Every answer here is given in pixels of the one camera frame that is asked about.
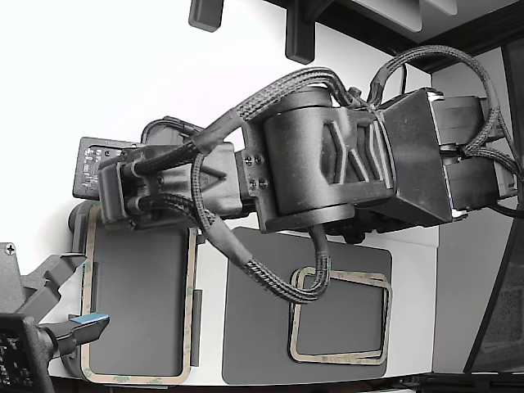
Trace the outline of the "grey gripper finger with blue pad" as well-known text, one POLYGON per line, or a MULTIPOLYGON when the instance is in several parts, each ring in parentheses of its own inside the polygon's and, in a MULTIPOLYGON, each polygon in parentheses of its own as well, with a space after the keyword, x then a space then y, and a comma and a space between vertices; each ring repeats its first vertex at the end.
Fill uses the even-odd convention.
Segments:
POLYGON ((60 287, 86 259, 84 254, 50 255, 32 273, 22 276, 26 300, 19 313, 39 323, 61 300, 60 287))
POLYGON ((110 322, 107 314, 86 314, 61 323, 38 326, 38 338, 48 356, 66 356, 78 346, 98 340, 110 322))

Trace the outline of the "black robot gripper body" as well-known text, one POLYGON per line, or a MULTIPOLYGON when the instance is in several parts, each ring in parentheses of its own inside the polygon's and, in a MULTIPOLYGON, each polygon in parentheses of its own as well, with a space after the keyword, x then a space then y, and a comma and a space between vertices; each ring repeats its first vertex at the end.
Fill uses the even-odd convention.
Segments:
MULTIPOLYGON (((173 117, 154 120, 142 131, 138 147, 126 147, 117 157, 100 164, 97 180, 102 222, 108 228, 133 230, 195 227, 193 204, 184 206, 184 213, 170 207, 176 197, 192 198, 190 163, 141 177, 132 174, 131 164, 173 150, 200 130, 173 117)), ((233 144, 224 142, 205 157, 200 185, 207 210, 226 218, 242 212, 233 144)))

